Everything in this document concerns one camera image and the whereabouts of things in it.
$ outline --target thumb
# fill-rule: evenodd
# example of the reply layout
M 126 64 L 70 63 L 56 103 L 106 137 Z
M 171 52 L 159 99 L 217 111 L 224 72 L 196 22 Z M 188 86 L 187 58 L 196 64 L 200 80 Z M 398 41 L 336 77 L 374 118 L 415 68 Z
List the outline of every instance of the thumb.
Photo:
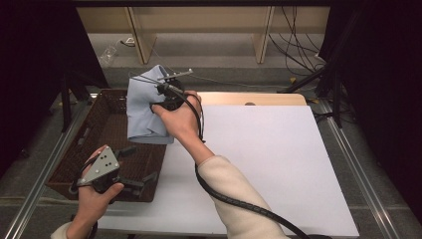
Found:
M 159 105 L 152 105 L 151 109 L 159 117 L 161 117 L 162 114 L 167 111 L 165 108 Z
M 103 196 L 107 198 L 107 200 L 112 200 L 123 190 L 123 188 L 124 185 L 122 183 L 115 183 L 103 194 Z

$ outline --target gray cloth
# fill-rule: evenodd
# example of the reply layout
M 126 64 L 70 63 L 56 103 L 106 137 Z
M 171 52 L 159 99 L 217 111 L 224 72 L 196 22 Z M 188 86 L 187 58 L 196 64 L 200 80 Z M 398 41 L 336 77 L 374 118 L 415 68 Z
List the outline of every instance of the gray cloth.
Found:
M 146 83 L 166 76 L 163 67 L 157 65 L 150 71 L 129 79 L 127 89 L 127 139 L 133 142 L 169 144 L 174 142 L 162 122 L 154 114 L 149 103 L 163 102 L 164 95 L 159 95 L 156 84 Z

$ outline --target table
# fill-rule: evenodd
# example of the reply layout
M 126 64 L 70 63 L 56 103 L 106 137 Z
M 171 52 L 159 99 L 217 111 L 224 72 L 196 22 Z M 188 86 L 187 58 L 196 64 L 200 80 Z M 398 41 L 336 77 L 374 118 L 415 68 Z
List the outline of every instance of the table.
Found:
M 309 234 L 358 237 L 302 96 L 199 95 L 207 145 L 237 165 L 276 213 Z M 250 103 L 255 106 L 243 106 Z M 196 181 L 193 160 L 178 141 L 167 146 L 154 200 L 115 202 L 99 228 L 131 234 L 226 233 L 212 200 Z

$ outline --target human arm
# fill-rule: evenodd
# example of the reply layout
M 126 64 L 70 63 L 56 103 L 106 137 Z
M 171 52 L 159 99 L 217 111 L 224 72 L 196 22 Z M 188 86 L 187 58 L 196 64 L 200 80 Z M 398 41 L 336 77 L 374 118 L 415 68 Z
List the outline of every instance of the human arm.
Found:
M 200 113 L 198 101 L 188 101 Z M 168 132 L 176 137 L 198 165 L 201 177 L 214 190 L 224 195 L 271 210 L 243 173 L 228 159 L 215 155 L 198 137 L 198 126 L 192 109 L 182 105 L 174 112 L 160 106 L 152 108 L 163 120 Z M 231 239 L 287 238 L 280 225 L 264 216 L 213 198 L 217 212 Z
M 106 145 L 100 147 L 90 156 L 90 158 L 95 157 L 105 148 Z M 85 175 L 90 168 L 91 167 L 88 166 L 84 170 L 83 175 Z M 109 202 L 115 198 L 123 188 L 123 184 L 115 183 L 105 193 L 99 194 L 91 186 L 80 187 L 79 207 L 74 220 L 71 223 L 63 225 L 53 233 L 52 239 L 88 238 L 93 226 L 106 213 Z

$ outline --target metal rod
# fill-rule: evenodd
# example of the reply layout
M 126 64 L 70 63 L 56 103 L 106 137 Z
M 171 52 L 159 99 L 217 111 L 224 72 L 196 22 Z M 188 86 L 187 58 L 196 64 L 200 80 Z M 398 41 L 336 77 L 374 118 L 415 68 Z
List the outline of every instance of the metal rod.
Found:
M 37 205 L 38 199 L 43 194 L 45 190 L 44 182 L 46 181 L 47 177 L 50 175 L 53 168 L 56 167 L 56 164 L 59 161 L 59 155 L 65 149 L 66 142 L 69 138 L 70 132 L 75 127 L 76 119 L 82 114 L 87 102 L 79 102 L 78 107 L 75 111 L 74 120 L 71 122 L 68 130 L 66 132 L 62 132 L 59 137 L 58 142 L 56 143 L 52 153 L 50 154 L 49 159 L 47 160 L 43 170 L 40 173 L 40 176 L 34 183 L 31 191 L 27 195 L 24 203 L 22 204 L 19 212 L 16 214 L 15 218 L 13 219 L 12 223 L 9 226 L 9 230 L 5 236 L 5 239 L 15 239 L 20 238 L 22 233 L 24 232 L 25 227 L 27 226 L 29 219 L 32 216 L 32 213 L 35 210 Z
M 331 112 L 329 104 L 326 100 L 321 100 L 320 102 L 321 108 L 324 112 Z M 384 238 L 399 239 L 400 236 L 393 225 L 390 215 L 384 208 L 377 193 L 373 189 L 372 184 L 369 182 L 369 179 L 367 178 L 366 173 L 360 165 L 359 160 L 351 148 L 351 145 L 348 142 L 343 130 L 336 126 L 336 123 L 332 118 L 328 119 L 328 124 L 344 154 L 344 157 L 354 175 L 354 178 L 356 179 L 357 184 L 359 185 L 360 191 L 362 192 L 366 203 L 372 211 L 373 217 L 375 218 L 379 229 L 384 235 Z

